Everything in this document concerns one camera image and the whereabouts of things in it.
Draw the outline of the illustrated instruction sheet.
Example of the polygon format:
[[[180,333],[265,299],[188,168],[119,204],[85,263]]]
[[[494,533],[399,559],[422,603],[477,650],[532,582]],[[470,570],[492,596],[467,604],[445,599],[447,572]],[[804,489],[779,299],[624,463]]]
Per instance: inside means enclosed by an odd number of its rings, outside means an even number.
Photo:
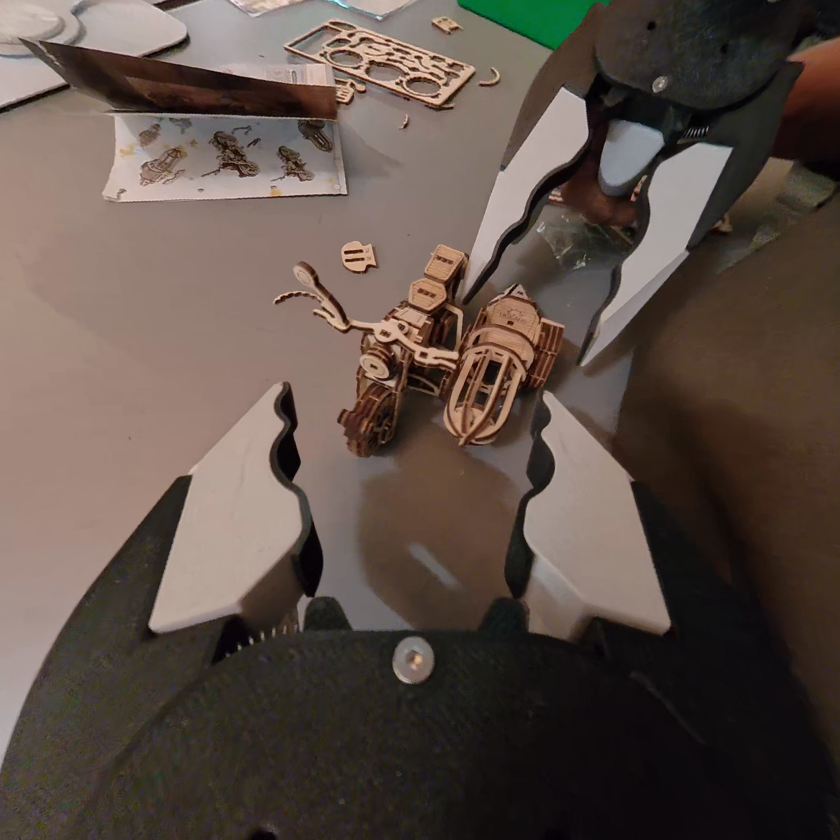
[[[334,120],[115,112],[114,203],[348,193]]]

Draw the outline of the grey desk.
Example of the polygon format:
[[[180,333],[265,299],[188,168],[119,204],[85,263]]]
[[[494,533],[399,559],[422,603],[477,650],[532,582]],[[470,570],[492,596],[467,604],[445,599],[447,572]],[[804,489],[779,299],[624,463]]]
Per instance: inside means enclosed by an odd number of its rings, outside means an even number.
[[[449,16],[462,29],[431,25]],[[177,8],[199,67],[292,61],[286,42],[330,18],[476,68],[450,110],[368,87],[341,109],[349,193],[244,201],[106,201],[114,152],[101,105],[63,91],[2,113],[2,750],[39,667],[89,585],[174,478],[268,388],[289,382],[297,483],[321,541],[318,593],[358,628],[473,628],[506,595],[503,564],[527,488],[533,396],[494,445],[458,448],[440,407],[409,394],[392,445],[353,456],[359,338],[275,296],[314,266],[348,314],[375,320],[434,249],[471,252],[512,125],[546,48],[455,2],[377,23],[306,2],[251,18]],[[490,67],[501,79],[483,88]],[[400,131],[404,114],[411,122]],[[371,244],[354,274],[344,244]]]

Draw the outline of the person's right forearm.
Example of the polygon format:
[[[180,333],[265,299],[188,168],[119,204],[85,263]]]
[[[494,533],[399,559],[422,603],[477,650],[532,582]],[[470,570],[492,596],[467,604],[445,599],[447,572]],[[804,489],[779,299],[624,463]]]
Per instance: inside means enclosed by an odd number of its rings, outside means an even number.
[[[792,56],[802,64],[770,156],[803,164],[839,161],[839,38]]]

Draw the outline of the person's right hand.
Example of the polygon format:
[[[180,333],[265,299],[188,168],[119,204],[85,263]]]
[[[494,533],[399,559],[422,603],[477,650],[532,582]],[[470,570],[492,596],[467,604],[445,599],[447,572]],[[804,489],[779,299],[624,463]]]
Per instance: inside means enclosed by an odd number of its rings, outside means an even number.
[[[603,192],[596,175],[576,173],[561,186],[563,202],[592,224],[625,228],[639,219],[637,202]]]

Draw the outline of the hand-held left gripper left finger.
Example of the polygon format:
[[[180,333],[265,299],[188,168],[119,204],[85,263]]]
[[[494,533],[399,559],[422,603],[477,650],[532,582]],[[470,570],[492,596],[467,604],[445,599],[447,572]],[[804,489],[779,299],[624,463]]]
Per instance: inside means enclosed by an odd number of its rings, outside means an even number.
[[[306,494],[291,385],[269,388],[191,469],[149,628],[168,634],[237,616],[278,631],[313,597],[322,547]]]

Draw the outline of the wooden sheet with round holes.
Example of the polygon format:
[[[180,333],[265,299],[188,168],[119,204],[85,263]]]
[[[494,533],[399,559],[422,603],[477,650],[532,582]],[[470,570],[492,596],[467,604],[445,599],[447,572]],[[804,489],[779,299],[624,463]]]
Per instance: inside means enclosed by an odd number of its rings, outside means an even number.
[[[287,53],[434,110],[445,110],[473,66],[389,35],[331,19],[284,45]]]

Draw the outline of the person's dark brown clothing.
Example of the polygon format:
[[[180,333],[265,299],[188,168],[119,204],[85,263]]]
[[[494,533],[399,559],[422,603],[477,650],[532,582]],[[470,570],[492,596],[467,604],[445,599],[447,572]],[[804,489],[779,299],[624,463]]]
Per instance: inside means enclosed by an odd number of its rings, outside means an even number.
[[[838,188],[644,318],[614,451],[758,596],[838,767]]]

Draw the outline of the wooden motorcycle sidecar model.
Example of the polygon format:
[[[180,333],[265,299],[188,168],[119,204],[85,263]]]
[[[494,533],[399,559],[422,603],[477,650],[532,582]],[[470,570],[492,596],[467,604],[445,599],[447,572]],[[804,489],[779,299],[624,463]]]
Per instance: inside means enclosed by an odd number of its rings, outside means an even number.
[[[318,303],[312,314],[340,333],[361,334],[355,403],[343,409],[348,450],[371,457],[393,439],[405,394],[441,400],[444,425],[461,448],[492,444],[522,390],[542,388],[557,360],[564,326],[545,318],[523,286],[492,298],[465,324],[455,294],[467,253],[439,245],[406,298],[378,322],[350,318],[306,262],[293,268],[301,286],[275,298]]]

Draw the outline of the crumpled clear plastic bag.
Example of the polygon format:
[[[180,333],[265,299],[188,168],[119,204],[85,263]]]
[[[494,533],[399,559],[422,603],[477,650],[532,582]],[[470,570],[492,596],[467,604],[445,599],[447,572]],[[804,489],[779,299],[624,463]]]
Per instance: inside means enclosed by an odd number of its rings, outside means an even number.
[[[625,257],[635,244],[637,226],[594,224],[564,201],[556,187],[547,198],[537,226],[562,270],[590,264],[612,264]]]

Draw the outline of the white desk lamp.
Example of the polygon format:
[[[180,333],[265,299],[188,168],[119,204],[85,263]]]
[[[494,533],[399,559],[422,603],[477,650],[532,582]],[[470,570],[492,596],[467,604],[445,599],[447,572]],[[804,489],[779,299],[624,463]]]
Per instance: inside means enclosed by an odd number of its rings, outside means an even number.
[[[144,1],[2,1],[1,29],[3,109],[67,86],[25,40],[152,56],[187,39],[180,20]]]

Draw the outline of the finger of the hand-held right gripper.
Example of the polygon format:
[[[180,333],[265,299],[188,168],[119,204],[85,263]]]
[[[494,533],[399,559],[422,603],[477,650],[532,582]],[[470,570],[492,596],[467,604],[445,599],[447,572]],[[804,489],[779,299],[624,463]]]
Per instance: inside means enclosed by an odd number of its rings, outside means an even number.
[[[461,288],[470,302],[504,250],[527,229],[539,202],[571,173],[590,140],[584,93],[532,87],[521,105],[492,187]]]
[[[605,351],[689,255],[689,241],[732,149],[696,143],[652,170],[637,205],[637,235],[613,270],[609,293],[593,316],[577,365]]]

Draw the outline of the green plastic bin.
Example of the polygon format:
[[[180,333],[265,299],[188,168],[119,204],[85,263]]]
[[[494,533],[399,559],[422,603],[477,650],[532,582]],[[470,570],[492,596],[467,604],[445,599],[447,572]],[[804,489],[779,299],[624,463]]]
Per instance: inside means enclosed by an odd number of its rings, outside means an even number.
[[[457,1],[457,4],[548,49],[556,49],[595,1]]]

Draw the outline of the small clear plastic sleeve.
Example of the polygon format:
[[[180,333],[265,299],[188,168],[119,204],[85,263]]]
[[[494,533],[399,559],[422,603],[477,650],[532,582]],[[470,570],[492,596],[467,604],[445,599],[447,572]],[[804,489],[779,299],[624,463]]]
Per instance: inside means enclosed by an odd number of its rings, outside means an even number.
[[[335,0],[329,3],[341,7],[344,10],[352,11],[358,14],[365,15],[374,20],[380,21],[397,11],[404,9],[407,6],[414,4],[416,1],[411,0],[397,0],[397,1],[344,1]]]

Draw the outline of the instruction booklet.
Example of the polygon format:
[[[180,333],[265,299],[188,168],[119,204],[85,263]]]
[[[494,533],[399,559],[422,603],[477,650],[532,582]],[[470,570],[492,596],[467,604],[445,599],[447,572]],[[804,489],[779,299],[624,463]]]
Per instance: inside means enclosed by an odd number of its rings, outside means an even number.
[[[334,85],[259,79],[159,59],[23,40],[71,87],[126,112],[336,121]]]

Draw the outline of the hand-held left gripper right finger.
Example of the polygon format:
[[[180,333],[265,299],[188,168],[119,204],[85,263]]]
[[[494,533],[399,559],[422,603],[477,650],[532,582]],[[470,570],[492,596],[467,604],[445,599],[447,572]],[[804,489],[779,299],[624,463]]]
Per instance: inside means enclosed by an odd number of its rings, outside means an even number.
[[[531,634],[580,638],[594,620],[671,628],[633,482],[551,393],[532,419],[529,488],[507,548],[507,586]]]

